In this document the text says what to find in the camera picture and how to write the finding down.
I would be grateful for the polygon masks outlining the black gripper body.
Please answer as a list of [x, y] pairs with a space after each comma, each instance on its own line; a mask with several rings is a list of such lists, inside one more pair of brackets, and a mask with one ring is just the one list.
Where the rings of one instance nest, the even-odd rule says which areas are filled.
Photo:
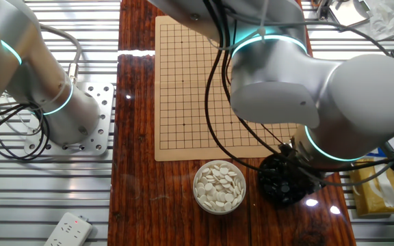
[[323, 178], [322, 173], [307, 165], [306, 159], [290, 143], [282, 143], [278, 148], [283, 156], [297, 163], [294, 165], [291, 162], [285, 162], [285, 169], [300, 190], [318, 191], [326, 186], [319, 181]]

